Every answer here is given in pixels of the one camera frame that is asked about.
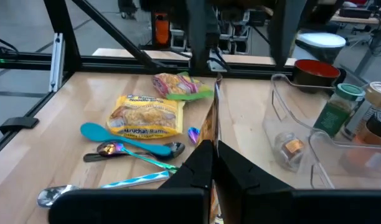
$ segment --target purple item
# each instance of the purple item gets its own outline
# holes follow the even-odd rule
[[[200,130],[197,129],[197,128],[194,128],[194,127],[190,127],[188,129],[188,136],[189,136],[189,139],[190,141],[193,143],[193,144],[196,144],[197,143],[197,140],[199,138],[199,135],[200,135]]]

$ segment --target green jar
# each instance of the green jar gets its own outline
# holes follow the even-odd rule
[[[354,108],[365,97],[365,91],[355,85],[340,83],[317,118],[314,128],[334,137]]]

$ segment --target clear plastic bin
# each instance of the clear plastic bin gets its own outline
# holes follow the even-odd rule
[[[298,87],[318,88],[316,94],[303,93]],[[352,156],[381,152],[381,146],[356,145],[338,134],[334,140],[325,132],[312,128],[326,101],[324,91],[331,87],[298,86],[284,75],[273,75],[263,127],[275,158],[275,137],[294,133],[304,143],[303,156],[290,182],[297,188],[381,189],[381,164],[376,167],[355,166]]]

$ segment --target gray floor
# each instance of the gray floor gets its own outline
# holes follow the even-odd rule
[[[91,55],[100,47],[122,48],[71,0],[66,2],[82,55]],[[145,12],[137,12],[137,21],[125,21],[118,14],[116,0],[89,2],[134,44],[145,44],[150,40],[149,16]],[[266,33],[265,27],[259,29]],[[53,35],[43,0],[0,0],[0,38],[13,44],[20,51],[51,53]],[[269,56],[268,45],[254,30],[249,44],[252,55]],[[344,49],[335,64],[341,63],[353,70],[366,50],[366,46],[361,45]],[[381,57],[377,57],[362,76],[370,81],[381,81]],[[0,69],[0,124],[8,118],[23,116],[47,93],[48,80],[49,72],[46,71]]]

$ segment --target spice jar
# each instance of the spice jar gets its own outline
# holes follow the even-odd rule
[[[355,135],[357,144],[381,145],[381,112],[374,113]],[[363,147],[353,148],[346,152],[348,167],[354,170],[376,168],[381,163],[381,149]]]
[[[314,128],[321,129],[330,137],[334,137],[364,96],[365,91],[355,85],[338,84],[317,118]]]
[[[381,111],[381,82],[371,82],[366,89],[365,100],[344,123],[341,133],[348,139],[353,139],[377,111]]]
[[[297,171],[303,157],[304,143],[294,133],[280,133],[275,137],[273,155],[276,162],[292,171]]]

